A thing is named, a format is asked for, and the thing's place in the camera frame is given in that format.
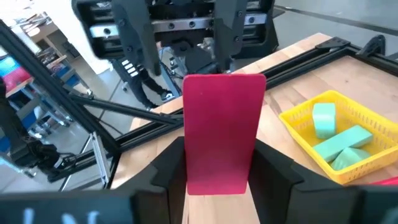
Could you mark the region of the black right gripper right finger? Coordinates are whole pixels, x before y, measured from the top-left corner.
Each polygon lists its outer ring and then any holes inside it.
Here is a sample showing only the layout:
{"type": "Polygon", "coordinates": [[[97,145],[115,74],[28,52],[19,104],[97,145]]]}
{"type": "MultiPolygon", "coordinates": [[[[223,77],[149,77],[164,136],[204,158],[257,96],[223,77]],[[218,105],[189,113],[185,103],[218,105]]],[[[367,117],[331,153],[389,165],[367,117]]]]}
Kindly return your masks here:
{"type": "Polygon", "coordinates": [[[257,140],[248,184],[260,224],[350,224],[361,200],[344,187],[257,140]]]}

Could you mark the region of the yellow plastic basket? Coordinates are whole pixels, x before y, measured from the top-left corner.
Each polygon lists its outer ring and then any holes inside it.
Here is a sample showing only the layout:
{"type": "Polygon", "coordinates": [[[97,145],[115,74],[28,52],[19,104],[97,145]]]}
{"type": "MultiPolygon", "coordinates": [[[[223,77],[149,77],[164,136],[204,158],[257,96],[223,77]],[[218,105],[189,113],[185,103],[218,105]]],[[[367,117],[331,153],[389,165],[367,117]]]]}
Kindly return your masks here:
{"type": "Polygon", "coordinates": [[[375,170],[398,161],[398,124],[373,112],[341,93],[328,90],[303,103],[282,112],[280,120],[298,145],[321,167],[329,178],[339,184],[346,184],[375,170]],[[314,149],[321,143],[315,134],[312,110],[317,103],[336,105],[336,130],[345,131],[358,124],[373,134],[371,142],[362,147],[370,157],[341,170],[332,169],[314,149]]]}

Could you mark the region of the person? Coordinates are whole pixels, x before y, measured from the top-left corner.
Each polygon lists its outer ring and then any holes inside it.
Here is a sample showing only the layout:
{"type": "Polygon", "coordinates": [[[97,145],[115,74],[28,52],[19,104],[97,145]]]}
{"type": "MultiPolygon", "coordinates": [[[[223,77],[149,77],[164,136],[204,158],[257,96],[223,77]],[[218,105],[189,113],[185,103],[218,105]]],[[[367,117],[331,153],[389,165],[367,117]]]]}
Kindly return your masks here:
{"type": "Polygon", "coordinates": [[[156,92],[162,101],[167,101],[173,97],[173,93],[160,86],[142,65],[133,65],[127,59],[114,59],[110,62],[123,83],[131,89],[136,99],[146,107],[146,110],[156,108],[158,105],[148,99],[142,85],[156,92]]]}

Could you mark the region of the long teal block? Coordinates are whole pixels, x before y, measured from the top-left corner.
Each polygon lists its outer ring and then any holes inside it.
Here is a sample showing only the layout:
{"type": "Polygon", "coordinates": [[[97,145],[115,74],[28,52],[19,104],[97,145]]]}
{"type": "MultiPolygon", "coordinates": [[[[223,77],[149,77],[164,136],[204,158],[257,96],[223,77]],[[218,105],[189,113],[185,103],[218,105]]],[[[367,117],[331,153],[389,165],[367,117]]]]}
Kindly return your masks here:
{"type": "Polygon", "coordinates": [[[353,126],[313,146],[326,161],[331,162],[347,147],[361,147],[373,140],[373,134],[360,125],[353,126]]]}

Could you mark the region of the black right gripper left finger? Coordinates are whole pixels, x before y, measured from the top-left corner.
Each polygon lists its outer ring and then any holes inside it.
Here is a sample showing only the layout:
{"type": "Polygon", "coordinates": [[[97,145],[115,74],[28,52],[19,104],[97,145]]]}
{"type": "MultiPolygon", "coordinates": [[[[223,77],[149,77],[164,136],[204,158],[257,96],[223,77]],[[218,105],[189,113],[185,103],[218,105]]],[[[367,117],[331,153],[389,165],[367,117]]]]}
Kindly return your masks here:
{"type": "Polygon", "coordinates": [[[176,138],[132,180],[134,224],[182,224],[187,183],[184,138],[176,138]]]}

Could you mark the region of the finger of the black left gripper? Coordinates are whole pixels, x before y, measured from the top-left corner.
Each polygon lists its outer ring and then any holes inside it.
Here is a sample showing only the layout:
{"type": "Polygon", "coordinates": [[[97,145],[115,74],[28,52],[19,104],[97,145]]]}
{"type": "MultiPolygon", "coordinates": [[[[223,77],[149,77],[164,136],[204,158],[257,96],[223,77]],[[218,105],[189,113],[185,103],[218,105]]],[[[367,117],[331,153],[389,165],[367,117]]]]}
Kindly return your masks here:
{"type": "Polygon", "coordinates": [[[126,58],[160,75],[159,53],[146,0],[112,0],[111,7],[126,58]]]}
{"type": "Polygon", "coordinates": [[[217,70],[230,68],[231,56],[242,48],[242,35],[248,0],[215,0],[213,16],[214,52],[217,70]]]}

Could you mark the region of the silver frame bracket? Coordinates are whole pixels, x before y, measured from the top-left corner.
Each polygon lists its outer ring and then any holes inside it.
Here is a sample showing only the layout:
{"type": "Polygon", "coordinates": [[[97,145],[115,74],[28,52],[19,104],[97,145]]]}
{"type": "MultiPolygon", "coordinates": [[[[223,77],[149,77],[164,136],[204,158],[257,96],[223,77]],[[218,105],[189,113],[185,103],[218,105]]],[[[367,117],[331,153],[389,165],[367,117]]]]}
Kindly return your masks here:
{"type": "Polygon", "coordinates": [[[89,168],[93,165],[96,165],[98,168],[99,179],[93,181],[91,185],[87,184],[86,186],[91,187],[97,182],[101,182],[103,184],[103,187],[107,186],[110,178],[108,158],[106,156],[106,152],[103,147],[101,138],[97,135],[96,132],[92,132],[89,134],[87,143],[83,147],[83,151],[81,152],[81,154],[77,155],[74,165],[64,170],[67,176],[65,177],[65,180],[63,181],[58,191],[63,192],[66,189],[66,186],[69,183],[69,180],[71,179],[73,174],[89,168]]]}

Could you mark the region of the wooden workbench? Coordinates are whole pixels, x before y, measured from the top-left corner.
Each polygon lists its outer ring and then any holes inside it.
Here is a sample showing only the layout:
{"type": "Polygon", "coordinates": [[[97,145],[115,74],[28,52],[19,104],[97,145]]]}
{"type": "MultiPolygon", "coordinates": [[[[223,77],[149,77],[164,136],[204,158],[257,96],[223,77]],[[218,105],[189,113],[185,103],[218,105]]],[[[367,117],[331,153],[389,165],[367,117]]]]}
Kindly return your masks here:
{"type": "MultiPolygon", "coordinates": [[[[66,56],[62,56],[53,62],[47,64],[47,68],[53,75],[59,77],[65,86],[74,87],[81,84],[88,93],[91,93],[88,85],[81,79],[77,71],[67,62],[66,56]]],[[[40,97],[41,105],[45,106],[47,114],[60,125],[68,127],[73,122],[72,117],[63,111],[63,108],[57,106],[47,95],[44,89],[22,68],[19,63],[11,56],[0,57],[0,77],[6,84],[6,96],[14,99],[18,93],[26,96],[28,99],[40,97]]]]}

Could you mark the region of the small teal block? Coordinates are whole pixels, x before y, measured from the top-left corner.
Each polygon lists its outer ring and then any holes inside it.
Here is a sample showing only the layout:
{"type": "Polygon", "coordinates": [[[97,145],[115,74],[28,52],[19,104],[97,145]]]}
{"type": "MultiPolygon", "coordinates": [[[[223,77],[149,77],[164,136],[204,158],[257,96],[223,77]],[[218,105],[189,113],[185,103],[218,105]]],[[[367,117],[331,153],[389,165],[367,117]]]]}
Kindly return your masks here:
{"type": "Polygon", "coordinates": [[[336,159],[331,163],[331,167],[333,170],[342,170],[349,166],[352,166],[353,164],[361,162],[369,158],[370,156],[371,156],[370,153],[362,149],[346,147],[344,150],[342,150],[339,153],[336,159]]]}
{"type": "Polygon", "coordinates": [[[315,103],[312,118],[317,138],[329,139],[336,134],[336,107],[334,103],[315,103]]]}

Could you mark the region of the red rectangular block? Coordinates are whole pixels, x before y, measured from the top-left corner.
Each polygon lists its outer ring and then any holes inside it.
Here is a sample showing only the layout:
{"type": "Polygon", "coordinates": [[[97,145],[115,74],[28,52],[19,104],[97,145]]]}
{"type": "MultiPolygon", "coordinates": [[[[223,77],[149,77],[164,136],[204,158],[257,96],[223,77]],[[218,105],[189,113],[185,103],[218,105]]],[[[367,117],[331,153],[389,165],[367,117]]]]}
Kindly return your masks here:
{"type": "Polygon", "coordinates": [[[189,195],[245,193],[265,91],[263,74],[189,75],[184,79],[189,195]]]}

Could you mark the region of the red plastic basket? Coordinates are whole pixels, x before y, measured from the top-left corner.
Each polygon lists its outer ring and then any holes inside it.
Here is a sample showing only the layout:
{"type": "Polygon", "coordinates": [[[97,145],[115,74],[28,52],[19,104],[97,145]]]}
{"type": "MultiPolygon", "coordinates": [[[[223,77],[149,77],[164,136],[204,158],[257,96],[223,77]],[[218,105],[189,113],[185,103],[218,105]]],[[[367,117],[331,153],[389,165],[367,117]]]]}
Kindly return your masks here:
{"type": "Polygon", "coordinates": [[[389,179],[373,182],[373,185],[398,185],[398,176],[389,179]]]}

